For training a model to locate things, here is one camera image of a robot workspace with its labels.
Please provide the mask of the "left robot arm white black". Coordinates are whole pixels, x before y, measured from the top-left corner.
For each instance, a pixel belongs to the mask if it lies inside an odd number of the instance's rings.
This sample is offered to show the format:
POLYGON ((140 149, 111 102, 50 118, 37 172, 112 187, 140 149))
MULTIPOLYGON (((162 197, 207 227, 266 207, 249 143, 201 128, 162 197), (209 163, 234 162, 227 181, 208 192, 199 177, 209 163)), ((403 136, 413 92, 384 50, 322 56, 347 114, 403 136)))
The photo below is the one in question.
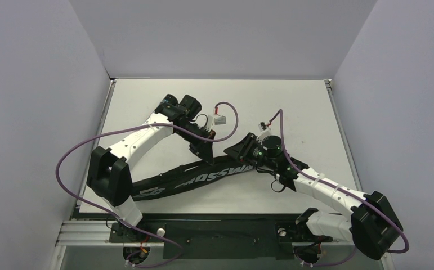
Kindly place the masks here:
POLYGON ((146 226, 140 222, 143 215, 131 195, 132 166, 173 133, 188 141, 194 155, 213 164, 212 140, 216 133, 210 125, 200 127, 192 121, 201 109, 201 103, 188 94, 182 101, 168 94, 139 130, 107 148, 98 146, 92 151, 87 186, 127 222, 123 232, 131 241, 141 241, 146 234, 146 226))

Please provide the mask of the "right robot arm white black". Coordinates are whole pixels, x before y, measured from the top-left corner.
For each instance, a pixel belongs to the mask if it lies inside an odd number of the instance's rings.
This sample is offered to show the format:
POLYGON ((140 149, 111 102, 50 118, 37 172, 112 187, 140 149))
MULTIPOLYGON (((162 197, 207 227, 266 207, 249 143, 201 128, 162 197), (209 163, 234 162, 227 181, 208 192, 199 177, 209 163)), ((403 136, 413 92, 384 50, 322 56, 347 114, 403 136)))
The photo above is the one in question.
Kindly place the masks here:
POLYGON ((309 165, 290 157, 276 135, 259 139, 248 133, 224 150, 229 157, 255 168, 266 168, 286 188, 305 194, 335 210, 307 210, 297 219, 296 233, 303 241, 316 236, 351 241, 370 259, 393 253, 391 246, 403 227, 384 194, 364 193, 330 180, 309 165))

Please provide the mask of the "black shuttlecock tube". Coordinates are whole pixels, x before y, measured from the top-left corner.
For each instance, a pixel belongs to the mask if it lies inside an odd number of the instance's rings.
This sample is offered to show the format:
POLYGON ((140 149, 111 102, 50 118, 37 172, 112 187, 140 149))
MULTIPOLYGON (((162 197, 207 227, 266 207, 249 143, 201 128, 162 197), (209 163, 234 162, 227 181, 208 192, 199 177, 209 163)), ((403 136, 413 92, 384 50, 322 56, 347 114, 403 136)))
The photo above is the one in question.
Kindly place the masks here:
POLYGON ((162 99, 162 101, 160 102, 160 104, 163 104, 163 105, 172 105, 172 106, 175 106, 175 105, 177 105, 178 104, 178 99, 174 96, 174 95, 172 95, 172 94, 167 94, 163 99, 162 99))

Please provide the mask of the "black racket bag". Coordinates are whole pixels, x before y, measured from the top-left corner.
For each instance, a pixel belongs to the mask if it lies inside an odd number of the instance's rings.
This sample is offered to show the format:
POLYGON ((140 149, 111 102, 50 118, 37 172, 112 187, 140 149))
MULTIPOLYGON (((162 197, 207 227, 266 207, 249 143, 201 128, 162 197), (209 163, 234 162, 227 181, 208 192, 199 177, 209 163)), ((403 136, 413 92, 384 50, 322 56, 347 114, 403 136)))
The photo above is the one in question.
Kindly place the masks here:
POLYGON ((133 183, 134 201, 160 199, 206 186, 228 176, 254 170, 224 155, 214 158, 214 164, 196 161, 180 165, 167 172, 133 183))

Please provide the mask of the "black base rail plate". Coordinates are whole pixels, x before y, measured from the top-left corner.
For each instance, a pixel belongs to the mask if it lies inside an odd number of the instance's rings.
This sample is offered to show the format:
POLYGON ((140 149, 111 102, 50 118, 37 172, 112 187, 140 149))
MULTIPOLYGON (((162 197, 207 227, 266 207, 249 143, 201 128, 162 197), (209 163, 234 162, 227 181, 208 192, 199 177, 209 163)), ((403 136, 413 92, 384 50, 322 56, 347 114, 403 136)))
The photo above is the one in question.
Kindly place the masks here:
POLYGON ((163 258, 290 260, 311 262, 331 237, 315 236, 297 225, 298 214, 145 214, 140 231, 114 222, 109 241, 123 244, 125 255, 146 258, 163 248, 163 258))

